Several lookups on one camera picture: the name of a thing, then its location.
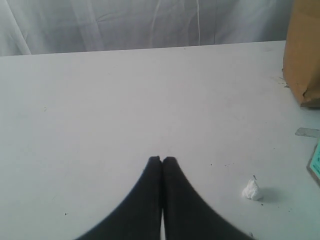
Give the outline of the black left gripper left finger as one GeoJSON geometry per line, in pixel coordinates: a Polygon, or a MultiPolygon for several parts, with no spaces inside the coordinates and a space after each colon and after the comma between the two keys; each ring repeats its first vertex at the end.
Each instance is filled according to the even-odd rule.
{"type": "Polygon", "coordinates": [[[81,240],[159,240],[162,220],[162,162],[152,156],[125,199],[81,240]]]}

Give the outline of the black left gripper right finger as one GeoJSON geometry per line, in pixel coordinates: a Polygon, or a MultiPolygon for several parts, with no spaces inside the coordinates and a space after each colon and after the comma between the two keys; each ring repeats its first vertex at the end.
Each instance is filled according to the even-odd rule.
{"type": "Polygon", "coordinates": [[[162,162],[164,230],[167,240],[251,240],[217,214],[195,191],[178,161],[162,162]]]}

